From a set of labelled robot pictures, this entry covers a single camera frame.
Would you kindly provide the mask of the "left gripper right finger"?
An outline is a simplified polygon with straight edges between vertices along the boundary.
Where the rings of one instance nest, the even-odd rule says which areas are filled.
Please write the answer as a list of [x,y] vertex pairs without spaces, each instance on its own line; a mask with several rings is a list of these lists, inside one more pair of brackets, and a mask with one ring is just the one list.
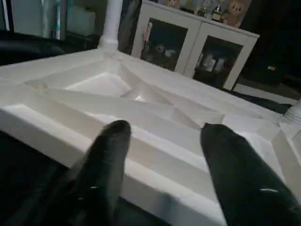
[[200,146],[229,226],[299,226],[301,205],[243,136],[206,123]]

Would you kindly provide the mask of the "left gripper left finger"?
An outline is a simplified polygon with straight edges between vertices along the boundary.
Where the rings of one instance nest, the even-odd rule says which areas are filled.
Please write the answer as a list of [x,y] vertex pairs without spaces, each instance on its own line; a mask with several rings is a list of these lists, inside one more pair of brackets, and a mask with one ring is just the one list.
[[47,226],[109,226],[123,183],[131,126],[116,120],[101,130],[79,163],[47,199]]

